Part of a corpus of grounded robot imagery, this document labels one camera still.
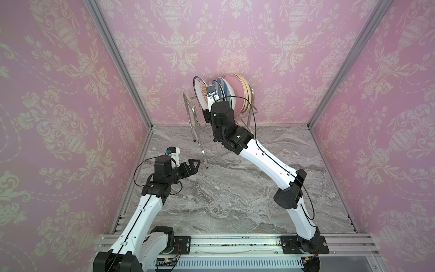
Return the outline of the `blue striped plate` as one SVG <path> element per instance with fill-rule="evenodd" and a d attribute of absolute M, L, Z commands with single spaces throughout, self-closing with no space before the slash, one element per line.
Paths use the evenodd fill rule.
<path fill-rule="evenodd" d="M 227 100 L 228 100 L 228 99 L 227 99 L 227 95 L 228 95 L 228 87 L 227 87 L 227 85 L 226 85 L 224 79 L 221 78 L 221 77 L 218 77 L 218 78 L 216 79 L 216 81 L 219 82 L 220 86 L 222 87 L 222 95 L 223 95 L 224 101 L 227 101 Z"/>
<path fill-rule="evenodd" d="M 209 85 L 213 85 L 216 90 L 220 88 L 220 84 L 216 80 L 212 80 Z"/>

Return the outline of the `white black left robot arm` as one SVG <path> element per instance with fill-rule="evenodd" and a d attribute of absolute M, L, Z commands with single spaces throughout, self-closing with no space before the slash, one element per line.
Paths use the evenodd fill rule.
<path fill-rule="evenodd" d="M 172 195 L 172 186 L 196 175 L 201 162 L 189 159 L 180 163 L 174 154 L 156 156 L 153 160 L 154 172 L 142 188 L 134 214 L 110 249 L 97 253 L 92 265 L 94 272 L 146 272 L 155 266 L 162 253 L 180 256 L 173 228 L 151 225 Z"/>

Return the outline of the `orange sunburst plate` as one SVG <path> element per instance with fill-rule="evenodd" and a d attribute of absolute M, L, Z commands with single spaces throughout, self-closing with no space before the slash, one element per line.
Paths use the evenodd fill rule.
<path fill-rule="evenodd" d="M 193 78 L 193 87 L 196 98 L 202 109 L 208 110 L 206 82 L 199 76 Z"/>
<path fill-rule="evenodd" d="M 222 87 L 220 86 L 220 88 L 218 90 L 216 90 L 217 96 L 219 97 L 219 99 L 221 101 L 224 101 L 223 95 L 222 95 Z"/>

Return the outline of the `yellow bear plate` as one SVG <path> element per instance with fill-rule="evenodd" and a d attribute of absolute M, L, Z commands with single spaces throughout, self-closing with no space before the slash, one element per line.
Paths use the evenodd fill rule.
<path fill-rule="evenodd" d="M 245 106 L 244 106 L 243 113 L 248 113 L 249 110 L 250 110 L 248 84 L 246 83 L 246 79 L 242 75 L 239 75 L 239 78 L 241 79 L 241 81 L 242 81 L 242 83 L 244 85 L 244 90 L 245 90 Z"/>

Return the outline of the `cream beige plate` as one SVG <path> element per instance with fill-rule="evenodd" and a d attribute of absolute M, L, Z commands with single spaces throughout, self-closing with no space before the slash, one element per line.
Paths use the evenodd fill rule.
<path fill-rule="evenodd" d="M 248 89 L 249 89 L 249 101 L 250 101 L 250 108 L 252 107 L 252 105 L 254 104 L 254 90 L 251 86 L 251 84 L 249 83 L 248 80 L 246 80 L 246 83 L 248 84 Z"/>

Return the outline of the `pink bear plate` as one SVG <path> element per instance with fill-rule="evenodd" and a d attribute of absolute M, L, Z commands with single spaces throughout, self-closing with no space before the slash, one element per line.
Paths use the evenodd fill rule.
<path fill-rule="evenodd" d="M 245 100 L 246 92 L 244 83 L 242 82 L 241 78 L 235 74 L 229 74 L 225 76 L 224 79 L 230 84 L 235 95 L 234 99 L 236 105 L 234 107 L 234 112 L 236 114 L 243 113 L 247 106 L 247 102 Z"/>

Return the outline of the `brown rim petal pattern plate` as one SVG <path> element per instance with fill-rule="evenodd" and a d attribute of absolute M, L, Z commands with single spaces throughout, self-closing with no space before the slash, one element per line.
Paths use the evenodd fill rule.
<path fill-rule="evenodd" d="M 224 92 L 225 92 L 226 100 L 227 100 L 227 102 L 229 102 L 232 109 L 235 110 L 235 107 L 236 107 L 235 92 L 234 92 L 232 86 L 230 85 L 230 83 L 226 79 L 223 79 L 223 82 L 225 85 Z"/>

